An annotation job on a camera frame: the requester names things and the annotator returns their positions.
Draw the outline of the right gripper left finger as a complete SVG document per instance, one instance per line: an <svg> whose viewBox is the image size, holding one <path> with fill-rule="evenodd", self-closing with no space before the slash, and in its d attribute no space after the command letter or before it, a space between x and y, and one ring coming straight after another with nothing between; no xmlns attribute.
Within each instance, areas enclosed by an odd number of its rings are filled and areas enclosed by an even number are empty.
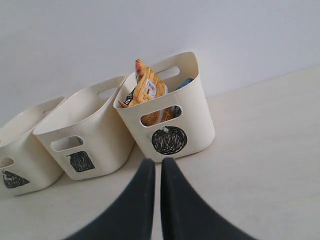
<svg viewBox="0 0 320 240"><path fill-rule="evenodd" d="M155 204L155 163L142 160L118 198L67 240L150 240Z"/></svg>

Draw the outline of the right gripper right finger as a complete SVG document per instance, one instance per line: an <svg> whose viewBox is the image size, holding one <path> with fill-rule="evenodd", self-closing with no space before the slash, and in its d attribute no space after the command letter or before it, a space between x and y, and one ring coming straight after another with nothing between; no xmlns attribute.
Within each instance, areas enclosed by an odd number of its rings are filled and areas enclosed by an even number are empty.
<svg viewBox="0 0 320 240"><path fill-rule="evenodd" d="M161 164L160 213L165 240L254 239L211 208L170 157Z"/></svg>

